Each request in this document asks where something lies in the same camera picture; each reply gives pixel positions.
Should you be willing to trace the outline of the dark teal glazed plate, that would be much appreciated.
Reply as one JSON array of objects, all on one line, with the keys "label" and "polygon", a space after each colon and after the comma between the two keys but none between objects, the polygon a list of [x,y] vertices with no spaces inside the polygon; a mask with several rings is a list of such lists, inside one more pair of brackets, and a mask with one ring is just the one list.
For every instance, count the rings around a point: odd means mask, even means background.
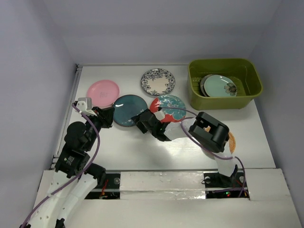
[{"label": "dark teal glazed plate", "polygon": [[146,101],[137,95],[124,95],[113,104],[113,121],[122,127],[135,126],[132,117],[142,113],[148,108]]}]

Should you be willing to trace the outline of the red teal flower plate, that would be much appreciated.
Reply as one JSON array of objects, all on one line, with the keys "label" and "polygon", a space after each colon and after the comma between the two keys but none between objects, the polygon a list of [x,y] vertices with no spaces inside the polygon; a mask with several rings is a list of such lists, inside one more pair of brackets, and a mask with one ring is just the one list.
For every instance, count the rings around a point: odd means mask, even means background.
[{"label": "red teal flower plate", "polygon": [[[151,105],[150,111],[155,113],[158,107],[174,107],[186,109],[185,103],[177,96],[174,95],[161,95],[156,97]],[[161,122],[180,122],[186,117],[186,111],[180,109],[163,109],[165,118]]]}]

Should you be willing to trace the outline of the grey reindeer plate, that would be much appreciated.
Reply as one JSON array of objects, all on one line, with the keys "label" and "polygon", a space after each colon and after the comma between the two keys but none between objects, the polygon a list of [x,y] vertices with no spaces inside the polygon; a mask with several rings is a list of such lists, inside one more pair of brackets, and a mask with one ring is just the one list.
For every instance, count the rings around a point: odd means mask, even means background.
[{"label": "grey reindeer plate", "polygon": [[206,93],[206,91],[205,91],[204,84],[205,84],[206,80],[207,80],[209,77],[211,77],[211,76],[213,76],[213,74],[206,75],[206,76],[204,76],[204,77],[202,78],[202,80],[200,81],[200,88],[201,88],[202,94],[203,94],[205,97],[209,97],[209,95],[208,95],[208,94]]}]

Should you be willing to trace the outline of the mint green flower plate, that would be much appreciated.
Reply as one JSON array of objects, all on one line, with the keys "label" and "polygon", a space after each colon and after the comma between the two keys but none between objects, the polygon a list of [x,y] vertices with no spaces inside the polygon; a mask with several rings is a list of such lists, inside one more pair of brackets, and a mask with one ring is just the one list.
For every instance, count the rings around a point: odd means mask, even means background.
[{"label": "mint green flower plate", "polygon": [[204,90],[209,97],[235,97],[238,89],[235,83],[221,75],[211,75],[204,82]]}]

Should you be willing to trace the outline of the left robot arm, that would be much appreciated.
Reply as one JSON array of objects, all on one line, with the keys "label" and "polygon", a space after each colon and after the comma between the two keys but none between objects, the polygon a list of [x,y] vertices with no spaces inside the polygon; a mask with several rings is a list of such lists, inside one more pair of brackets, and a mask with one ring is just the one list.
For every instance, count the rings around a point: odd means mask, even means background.
[{"label": "left robot arm", "polygon": [[68,126],[47,194],[27,216],[23,228],[66,228],[89,192],[107,184],[106,169],[95,164],[96,155],[90,157],[88,152],[95,143],[100,146],[100,130],[112,127],[114,108],[85,110],[76,108],[77,104],[72,107],[86,122]]}]

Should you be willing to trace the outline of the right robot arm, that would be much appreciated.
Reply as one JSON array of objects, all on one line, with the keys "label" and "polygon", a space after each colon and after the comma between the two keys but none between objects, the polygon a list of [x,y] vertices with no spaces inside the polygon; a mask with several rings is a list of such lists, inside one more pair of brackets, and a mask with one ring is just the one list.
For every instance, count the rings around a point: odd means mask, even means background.
[{"label": "right robot arm", "polygon": [[188,137],[204,152],[212,155],[217,163],[218,173],[210,183],[218,188],[229,188],[236,181],[238,166],[233,161],[229,146],[229,128],[205,112],[181,122],[161,122],[164,112],[152,113],[149,109],[131,118],[142,133],[149,132],[162,142]]}]

